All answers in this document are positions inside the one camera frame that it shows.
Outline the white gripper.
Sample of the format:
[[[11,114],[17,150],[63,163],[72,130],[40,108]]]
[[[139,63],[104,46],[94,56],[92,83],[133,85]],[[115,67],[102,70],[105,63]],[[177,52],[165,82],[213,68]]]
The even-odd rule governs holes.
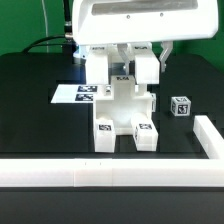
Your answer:
[[[160,42],[161,72],[174,40],[213,37],[218,30],[217,0],[74,0],[73,38],[80,45]],[[117,45],[129,74],[127,44]]]

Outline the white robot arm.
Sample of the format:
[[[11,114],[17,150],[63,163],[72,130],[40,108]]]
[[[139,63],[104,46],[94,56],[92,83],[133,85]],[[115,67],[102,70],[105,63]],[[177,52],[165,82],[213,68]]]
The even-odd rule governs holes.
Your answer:
[[[159,42],[165,62],[174,41],[211,38],[218,31],[217,0],[74,0],[73,39],[89,46]]]

